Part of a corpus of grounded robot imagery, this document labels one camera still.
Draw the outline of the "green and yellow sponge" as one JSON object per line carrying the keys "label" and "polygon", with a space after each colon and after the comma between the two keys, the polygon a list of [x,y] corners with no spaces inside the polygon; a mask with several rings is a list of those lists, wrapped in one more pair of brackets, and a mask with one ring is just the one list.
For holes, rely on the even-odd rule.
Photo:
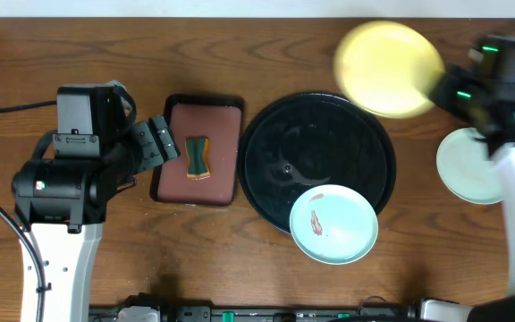
{"label": "green and yellow sponge", "polygon": [[186,139],[187,177],[198,180],[211,175],[208,151],[209,139],[207,137],[191,137]]}

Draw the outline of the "yellow plate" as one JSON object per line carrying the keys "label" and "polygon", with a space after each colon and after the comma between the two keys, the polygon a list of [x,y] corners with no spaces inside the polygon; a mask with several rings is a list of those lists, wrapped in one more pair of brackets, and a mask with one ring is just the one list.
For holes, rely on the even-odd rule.
{"label": "yellow plate", "polygon": [[394,21],[370,21],[352,29],[333,59],[333,74],[344,96],[385,118],[410,118],[433,108],[428,95],[444,72],[434,45]]}

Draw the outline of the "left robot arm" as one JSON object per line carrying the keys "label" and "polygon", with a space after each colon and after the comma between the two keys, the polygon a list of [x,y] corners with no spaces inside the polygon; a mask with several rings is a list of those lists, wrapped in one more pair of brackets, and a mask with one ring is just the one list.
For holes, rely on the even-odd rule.
{"label": "left robot arm", "polygon": [[136,174],[180,155],[162,115],[136,120],[115,81],[57,90],[57,127],[12,181],[21,249],[23,321],[85,321],[107,203]]}

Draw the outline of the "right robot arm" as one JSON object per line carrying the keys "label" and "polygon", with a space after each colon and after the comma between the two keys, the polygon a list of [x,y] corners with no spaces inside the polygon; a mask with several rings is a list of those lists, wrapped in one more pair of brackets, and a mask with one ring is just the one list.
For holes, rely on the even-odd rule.
{"label": "right robot arm", "polygon": [[468,321],[515,321],[515,67],[453,66],[446,72],[420,72],[427,97],[468,123],[484,139],[502,205],[509,255],[509,294],[476,306]]}

